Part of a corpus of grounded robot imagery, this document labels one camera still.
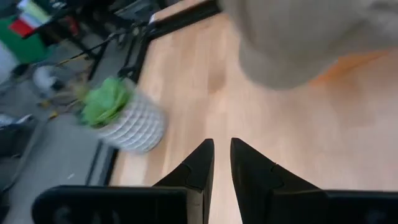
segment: gray floor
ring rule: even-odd
[[[89,36],[85,42],[94,45],[99,39]],[[106,77],[115,76],[123,65],[126,50],[127,48],[118,51],[115,44],[110,43],[91,84],[97,85]],[[58,62],[77,52],[77,49],[61,45],[54,50],[49,60]],[[68,66],[78,70],[81,66],[79,63],[74,62]],[[38,99],[22,84],[0,100],[0,110],[11,111],[15,115],[32,113],[45,121],[49,111],[38,109],[35,106],[36,102]],[[35,197],[45,189],[56,185],[85,184],[97,145],[95,133],[77,125],[73,115],[61,115],[46,123],[19,181],[11,190],[11,210],[4,223],[32,223],[30,206]],[[108,147],[103,146],[90,181],[91,185],[98,184],[107,153]]]

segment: wooden table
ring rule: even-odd
[[[245,76],[239,36],[218,14],[153,40],[139,88],[167,113],[151,152],[121,152],[111,184],[152,185],[215,141],[210,223],[241,223],[229,144],[238,137],[324,189],[398,190],[398,52],[275,91]]]

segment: white plant pot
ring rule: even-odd
[[[119,117],[105,127],[96,129],[100,138],[123,151],[144,153],[162,139],[166,122],[163,111],[131,81],[124,82],[132,92],[130,102]]]

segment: wooden tabletop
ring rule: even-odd
[[[335,78],[275,91],[248,80],[225,14],[153,40],[139,88],[167,113],[151,152],[121,152],[113,185],[152,185],[215,141],[210,223],[241,223],[229,145],[241,138],[324,189],[398,190],[398,52]]]

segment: red object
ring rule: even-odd
[[[20,19],[15,20],[12,24],[10,24],[8,28],[22,37],[30,34],[34,30],[33,28],[31,28],[31,26],[29,26]]]

